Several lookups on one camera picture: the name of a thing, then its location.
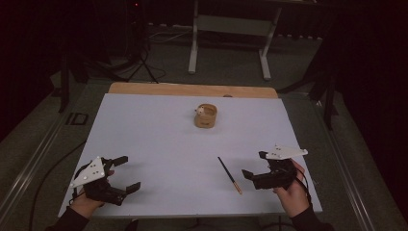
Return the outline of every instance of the dark background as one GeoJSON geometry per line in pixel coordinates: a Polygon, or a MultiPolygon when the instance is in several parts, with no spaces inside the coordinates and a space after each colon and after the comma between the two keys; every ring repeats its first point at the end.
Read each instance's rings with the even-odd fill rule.
{"type": "MultiPolygon", "coordinates": [[[[100,27],[92,26],[97,22],[90,1],[2,2],[0,141],[53,90],[49,76],[60,69],[64,36],[77,41],[79,47],[95,59],[106,58],[109,45],[96,39],[102,32],[100,27]]],[[[223,7],[208,3],[203,9],[225,13],[223,7]]],[[[191,25],[192,11],[186,8],[192,8],[192,1],[151,0],[146,15],[155,24],[191,25]]],[[[247,6],[231,8],[228,13],[242,13],[242,9],[248,16],[254,13],[261,18],[269,16],[267,9],[259,12],[247,6]]],[[[284,8],[276,31],[276,35],[293,35],[294,39],[334,35],[333,39],[323,40],[321,57],[340,54],[336,63],[340,69],[336,88],[343,94],[406,219],[407,15],[407,5],[399,2],[383,5],[371,2],[362,12],[353,15],[309,7],[284,8]],[[336,26],[330,28],[333,21],[336,26]]]]}

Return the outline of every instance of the wooden table edge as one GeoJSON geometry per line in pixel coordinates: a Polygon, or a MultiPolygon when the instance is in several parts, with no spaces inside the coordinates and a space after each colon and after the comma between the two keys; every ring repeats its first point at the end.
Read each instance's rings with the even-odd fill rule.
{"type": "Polygon", "coordinates": [[[273,88],[182,84],[113,83],[108,93],[278,98],[273,88]]]}

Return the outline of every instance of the black cable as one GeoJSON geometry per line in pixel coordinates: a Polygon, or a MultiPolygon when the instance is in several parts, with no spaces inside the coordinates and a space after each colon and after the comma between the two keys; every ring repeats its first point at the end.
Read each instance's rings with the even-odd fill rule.
{"type": "Polygon", "coordinates": [[[45,179],[48,177],[48,175],[51,173],[51,171],[60,163],[62,162],[66,157],[68,157],[69,155],[71,155],[74,151],[76,151],[78,148],[80,148],[82,145],[84,145],[87,141],[83,141],[81,142],[79,145],[77,145],[74,149],[72,149],[71,151],[69,151],[68,153],[66,153],[65,155],[63,155],[61,157],[61,159],[55,163],[53,166],[51,166],[50,169],[48,169],[48,171],[45,173],[45,175],[42,177],[41,182],[38,185],[36,194],[34,196],[34,201],[33,201],[33,205],[31,207],[31,212],[30,212],[30,221],[29,221],[29,226],[28,226],[28,230],[32,231],[33,230],[33,218],[34,218],[34,211],[36,209],[36,202],[37,202],[37,198],[39,195],[39,191],[41,190],[42,185],[45,182],[45,179]]]}
{"type": "Polygon", "coordinates": [[[303,175],[303,179],[305,179],[306,186],[305,186],[305,185],[303,184],[303,182],[302,182],[301,180],[299,180],[297,177],[295,178],[295,180],[297,181],[297,183],[300,184],[300,186],[301,186],[301,187],[303,188],[303,190],[306,192],[307,200],[309,201],[309,204],[312,205],[312,196],[310,196],[310,193],[309,193],[309,183],[308,183],[308,181],[307,181],[307,179],[306,179],[305,174],[304,174],[300,169],[297,168],[297,170],[303,175]]]}

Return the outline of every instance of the wooden cup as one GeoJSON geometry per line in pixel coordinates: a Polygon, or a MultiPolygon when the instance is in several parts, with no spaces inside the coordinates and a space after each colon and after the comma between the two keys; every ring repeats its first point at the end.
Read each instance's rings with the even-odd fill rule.
{"type": "Polygon", "coordinates": [[[217,107],[212,104],[201,104],[195,110],[195,126],[199,128],[212,128],[216,124],[217,107]]]}

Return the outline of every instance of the person's arm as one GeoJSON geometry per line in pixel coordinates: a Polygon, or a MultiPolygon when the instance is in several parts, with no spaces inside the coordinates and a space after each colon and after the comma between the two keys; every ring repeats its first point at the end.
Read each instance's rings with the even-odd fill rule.
{"type": "MultiPolygon", "coordinates": [[[[293,164],[299,170],[296,177],[302,181],[305,169],[294,160],[293,164]]],[[[275,188],[273,192],[278,195],[282,207],[297,231],[334,231],[333,226],[320,222],[316,217],[313,206],[309,204],[306,192],[297,181],[293,181],[287,190],[275,188]]]]}
{"type": "Polygon", "coordinates": [[[104,203],[87,198],[80,192],[74,199],[60,219],[53,226],[47,227],[45,231],[81,231],[89,222],[93,212],[104,203]]]}

